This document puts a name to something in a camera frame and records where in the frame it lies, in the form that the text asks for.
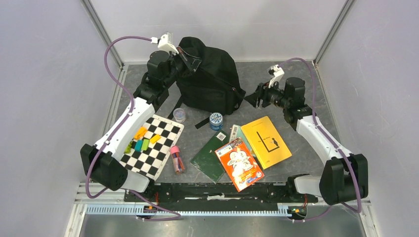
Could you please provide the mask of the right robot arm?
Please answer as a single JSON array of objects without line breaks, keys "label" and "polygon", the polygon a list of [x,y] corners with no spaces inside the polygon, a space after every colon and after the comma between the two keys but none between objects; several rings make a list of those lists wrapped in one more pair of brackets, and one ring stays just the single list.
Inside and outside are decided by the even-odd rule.
[{"label": "right robot arm", "polygon": [[361,200],[368,196],[368,161],[354,154],[321,124],[316,113],[305,102],[305,82],[296,77],[286,79],[285,87],[260,83],[245,100],[253,107],[274,105],[283,110],[285,121],[314,149],[323,163],[321,176],[309,174],[288,178],[286,197],[299,201],[306,195],[322,198],[328,205]]}]

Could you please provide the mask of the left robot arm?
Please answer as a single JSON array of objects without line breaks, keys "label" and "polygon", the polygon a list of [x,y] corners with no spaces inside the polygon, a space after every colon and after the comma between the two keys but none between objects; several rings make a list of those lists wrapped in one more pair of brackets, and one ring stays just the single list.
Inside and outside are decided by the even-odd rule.
[{"label": "left robot arm", "polygon": [[82,146],[81,160],[87,179],[112,191],[134,190],[143,201],[150,201],[155,196],[150,179],[126,169],[120,160],[140,126],[168,98],[168,89],[178,79],[195,73],[201,64],[201,57],[193,56],[181,47],[177,50],[178,54],[159,50],[150,55],[147,72],[136,91],[129,94],[133,102],[127,106],[125,114],[94,145]]}]

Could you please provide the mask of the yellow hardcover book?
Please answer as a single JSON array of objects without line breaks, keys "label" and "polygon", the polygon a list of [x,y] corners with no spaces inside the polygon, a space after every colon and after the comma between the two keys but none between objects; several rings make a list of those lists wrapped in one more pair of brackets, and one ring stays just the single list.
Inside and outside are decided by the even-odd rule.
[{"label": "yellow hardcover book", "polygon": [[292,156],[268,116],[241,126],[241,130],[263,169],[272,167]]}]

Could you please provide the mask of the black student backpack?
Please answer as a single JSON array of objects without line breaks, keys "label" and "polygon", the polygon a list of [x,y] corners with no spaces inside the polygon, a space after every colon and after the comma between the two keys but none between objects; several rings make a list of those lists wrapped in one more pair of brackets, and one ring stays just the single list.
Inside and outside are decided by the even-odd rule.
[{"label": "black student backpack", "polygon": [[196,37],[183,37],[179,46],[183,52],[200,58],[202,62],[191,75],[176,81],[181,96],[174,109],[184,104],[223,116],[238,110],[246,92],[240,86],[231,55],[223,49],[206,46]]}]

